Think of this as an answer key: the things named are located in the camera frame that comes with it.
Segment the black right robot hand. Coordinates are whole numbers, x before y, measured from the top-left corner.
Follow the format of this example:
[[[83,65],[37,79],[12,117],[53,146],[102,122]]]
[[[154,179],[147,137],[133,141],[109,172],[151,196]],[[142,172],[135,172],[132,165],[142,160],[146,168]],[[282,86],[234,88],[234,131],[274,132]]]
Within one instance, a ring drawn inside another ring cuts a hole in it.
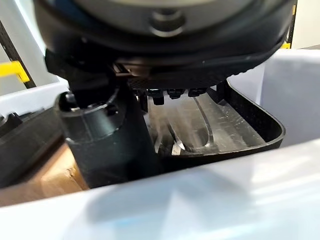
[[[292,0],[36,0],[53,105],[93,189],[278,148],[285,128],[228,78],[284,43]]]

